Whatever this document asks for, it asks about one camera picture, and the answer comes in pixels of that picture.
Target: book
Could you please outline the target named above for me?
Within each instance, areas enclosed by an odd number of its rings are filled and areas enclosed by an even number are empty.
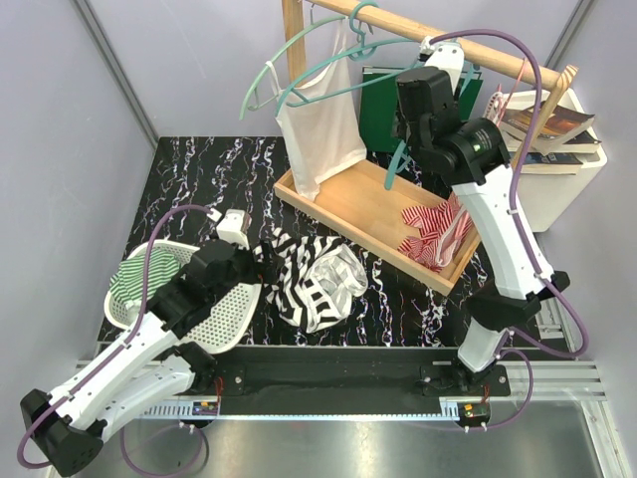
[[[502,131],[502,137],[505,140],[507,149],[509,151],[517,151],[522,144],[522,141],[511,136],[510,134]],[[582,154],[594,154],[599,150],[601,141],[594,137],[589,130],[581,132],[573,139],[568,140],[560,146],[556,146],[553,152],[578,152]]]
[[[522,169],[527,174],[577,174],[582,162],[575,154],[569,152],[550,152],[543,155],[539,152],[527,154],[525,165]]]
[[[518,140],[523,140],[529,130],[532,111],[533,107],[525,110],[506,109],[500,129]],[[537,139],[532,143],[532,148],[544,155],[555,152],[559,146],[589,129],[594,119],[595,115],[556,106],[537,135]]]
[[[368,82],[395,73],[400,68],[363,67],[362,80]],[[461,76],[466,81],[466,74]],[[469,80],[467,89],[458,99],[461,120],[467,120],[476,102],[483,80],[477,73]],[[396,78],[388,78],[361,89],[358,131],[370,151],[391,152],[398,147],[400,139],[393,136],[398,91]]]

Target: green and white cloth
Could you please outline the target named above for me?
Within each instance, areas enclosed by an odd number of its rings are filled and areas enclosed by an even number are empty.
[[[122,261],[117,273],[110,278],[110,293],[127,309],[135,305],[138,309],[141,304],[144,256],[145,254],[138,254]],[[154,249],[150,254],[148,268],[148,299],[157,289],[168,283],[180,268],[181,264],[170,252]]]

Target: reflective metal surface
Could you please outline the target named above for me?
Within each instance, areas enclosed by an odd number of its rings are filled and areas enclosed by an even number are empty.
[[[494,422],[510,403],[495,403]],[[166,421],[126,429],[133,461],[153,473],[189,461],[197,440],[171,430],[139,447]],[[601,477],[582,412],[574,403],[533,403],[520,420],[488,433],[442,432],[451,424],[218,421],[205,429],[208,460],[196,478],[244,477]],[[114,438],[81,478],[133,478]]]

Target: white wall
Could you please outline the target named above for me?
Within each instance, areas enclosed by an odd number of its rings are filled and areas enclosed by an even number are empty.
[[[595,359],[637,472],[637,254],[635,126],[637,5],[597,2],[565,61],[580,68],[573,88],[603,140],[608,165],[541,236],[553,266],[568,271],[566,296],[583,316]]]
[[[0,3],[0,475],[12,478],[43,473],[16,461],[19,401],[95,347],[152,160],[71,5]]]
[[[160,135],[280,134],[273,106],[238,121],[248,87],[284,43],[281,0],[91,0],[133,87]],[[383,0],[383,8],[447,31],[497,28],[515,33],[543,62],[576,0]],[[316,7],[317,18],[327,15]],[[306,24],[310,16],[306,12]],[[309,65],[331,49],[330,27],[309,39]],[[375,38],[389,34],[376,34]],[[480,40],[510,53],[498,40]],[[415,46],[386,47],[353,66],[406,65]],[[277,65],[287,78],[285,57]],[[485,96],[503,77],[487,74]],[[268,82],[262,91],[268,92]]]

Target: perforated plastic basket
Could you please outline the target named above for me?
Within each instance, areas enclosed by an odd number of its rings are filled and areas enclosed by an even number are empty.
[[[141,244],[128,258],[146,253],[147,243]],[[170,252],[182,266],[190,262],[190,256],[198,247],[158,239],[153,250]],[[209,354],[220,354],[234,347],[243,337],[257,308],[261,285],[239,284],[219,301],[210,311],[210,317],[195,327],[183,342],[195,341]],[[119,329],[126,329],[134,317],[130,316],[122,302],[108,292],[104,302],[108,321]]]

